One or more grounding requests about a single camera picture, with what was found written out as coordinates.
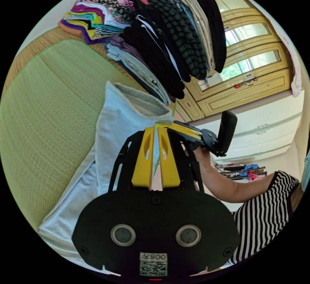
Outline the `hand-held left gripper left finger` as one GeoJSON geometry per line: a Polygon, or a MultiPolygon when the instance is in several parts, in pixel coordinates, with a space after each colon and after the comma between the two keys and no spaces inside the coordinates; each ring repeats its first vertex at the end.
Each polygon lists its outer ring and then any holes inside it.
{"type": "Polygon", "coordinates": [[[154,127],[145,128],[140,142],[131,183],[134,187],[150,188],[153,175],[154,127]]]}

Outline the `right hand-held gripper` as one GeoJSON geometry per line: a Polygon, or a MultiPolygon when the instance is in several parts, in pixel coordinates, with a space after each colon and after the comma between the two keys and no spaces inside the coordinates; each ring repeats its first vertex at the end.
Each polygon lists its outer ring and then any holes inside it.
{"type": "Polygon", "coordinates": [[[216,157],[225,157],[228,152],[228,120],[221,120],[217,135],[208,129],[198,129],[180,121],[174,121],[173,124],[156,123],[155,127],[176,131],[185,138],[192,150],[206,148],[216,157]]]}

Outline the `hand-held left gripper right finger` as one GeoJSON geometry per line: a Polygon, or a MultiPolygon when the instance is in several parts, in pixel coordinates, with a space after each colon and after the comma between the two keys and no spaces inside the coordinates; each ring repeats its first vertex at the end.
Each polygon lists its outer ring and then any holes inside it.
{"type": "Polygon", "coordinates": [[[160,174],[163,189],[179,187],[181,180],[174,159],[167,128],[158,128],[160,174]]]}

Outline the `person's right hand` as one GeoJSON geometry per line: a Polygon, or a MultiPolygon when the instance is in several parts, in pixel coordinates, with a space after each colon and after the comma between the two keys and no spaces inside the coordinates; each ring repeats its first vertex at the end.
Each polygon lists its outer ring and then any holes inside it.
{"type": "Polygon", "coordinates": [[[206,148],[199,147],[193,151],[196,160],[204,168],[213,168],[210,152],[206,148]]]}

